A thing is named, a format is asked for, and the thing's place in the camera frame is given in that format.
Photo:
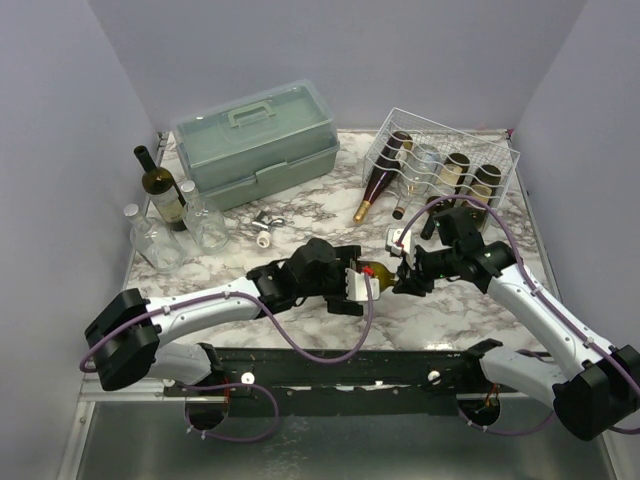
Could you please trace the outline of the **clear bottle white cap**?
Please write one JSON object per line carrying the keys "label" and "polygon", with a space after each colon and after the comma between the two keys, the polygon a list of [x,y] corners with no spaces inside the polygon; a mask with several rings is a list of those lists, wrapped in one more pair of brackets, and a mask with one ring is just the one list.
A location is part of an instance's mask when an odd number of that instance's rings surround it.
{"label": "clear bottle white cap", "polygon": [[180,190],[186,202],[183,222],[196,245],[207,254],[221,250],[230,238],[221,211],[199,192],[194,181],[184,181]]}

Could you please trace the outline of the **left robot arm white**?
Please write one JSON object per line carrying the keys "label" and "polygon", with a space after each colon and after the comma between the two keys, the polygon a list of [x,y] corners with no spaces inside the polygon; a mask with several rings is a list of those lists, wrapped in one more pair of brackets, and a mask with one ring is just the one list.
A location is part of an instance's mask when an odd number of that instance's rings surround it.
{"label": "left robot arm white", "polygon": [[250,270],[223,286],[177,297],[148,299],[138,289],[118,293],[85,330],[89,345],[80,368],[97,374],[103,390],[118,391],[145,377],[214,393],[222,380],[213,351],[178,339],[207,328],[276,314],[311,297],[338,315],[372,316],[380,296],[358,246],[334,247],[313,238],[287,259]]}

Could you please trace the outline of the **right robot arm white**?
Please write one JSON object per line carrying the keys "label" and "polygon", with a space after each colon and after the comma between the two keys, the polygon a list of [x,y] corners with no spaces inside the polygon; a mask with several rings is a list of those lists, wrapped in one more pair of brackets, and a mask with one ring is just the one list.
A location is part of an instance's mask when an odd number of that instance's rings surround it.
{"label": "right robot arm white", "polygon": [[511,312],[551,355],[549,363],[497,341],[470,349],[460,379],[480,392],[511,387],[549,407],[575,437],[589,441],[639,409],[639,353],[615,347],[550,295],[512,242],[484,242],[467,208],[436,216],[443,249],[413,244],[409,228],[391,229],[386,249],[401,258],[396,293],[425,296],[438,280],[462,280]]}

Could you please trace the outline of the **clear bottle silver cap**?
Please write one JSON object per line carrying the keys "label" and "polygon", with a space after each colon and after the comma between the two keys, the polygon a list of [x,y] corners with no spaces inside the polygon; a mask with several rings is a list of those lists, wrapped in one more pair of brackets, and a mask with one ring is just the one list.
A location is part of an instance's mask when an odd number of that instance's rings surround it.
{"label": "clear bottle silver cap", "polygon": [[126,205],[123,214],[131,224],[132,246],[151,267],[160,273],[169,273],[183,264],[183,248],[161,221],[143,215],[137,204]]}

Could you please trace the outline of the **green bottle silver neck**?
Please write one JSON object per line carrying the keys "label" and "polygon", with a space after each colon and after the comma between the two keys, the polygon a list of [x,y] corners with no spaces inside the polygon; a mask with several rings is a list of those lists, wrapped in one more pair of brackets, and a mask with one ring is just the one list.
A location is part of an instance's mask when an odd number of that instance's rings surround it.
{"label": "green bottle silver neck", "polygon": [[[500,182],[501,171],[498,167],[492,164],[481,165],[474,173],[468,194],[476,200],[489,205],[494,199]],[[469,204],[469,207],[472,210],[471,216],[476,227],[482,230],[487,219],[487,211],[475,204]]]}

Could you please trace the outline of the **green wine bottle white label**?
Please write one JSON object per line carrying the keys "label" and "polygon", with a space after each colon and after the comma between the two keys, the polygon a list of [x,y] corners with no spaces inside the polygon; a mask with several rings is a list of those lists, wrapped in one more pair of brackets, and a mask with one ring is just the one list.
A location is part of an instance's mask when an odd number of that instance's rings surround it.
{"label": "green wine bottle white label", "polygon": [[144,145],[134,148],[133,154],[144,170],[142,187],[170,230],[185,231],[183,208],[186,204],[171,172],[157,165]]}

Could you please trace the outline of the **dark bottle tan label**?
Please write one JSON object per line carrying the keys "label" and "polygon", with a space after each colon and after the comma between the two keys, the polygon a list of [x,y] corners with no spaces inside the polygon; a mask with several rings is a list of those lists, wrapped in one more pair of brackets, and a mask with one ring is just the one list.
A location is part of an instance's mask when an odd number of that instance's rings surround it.
{"label": "dark bottle tan label", "polygon": [[370,273],[373,278],[378,280],[380,292],[392,288],[396,283],[396,275],[383,263],[377,261],[362,261],[361,270]]}

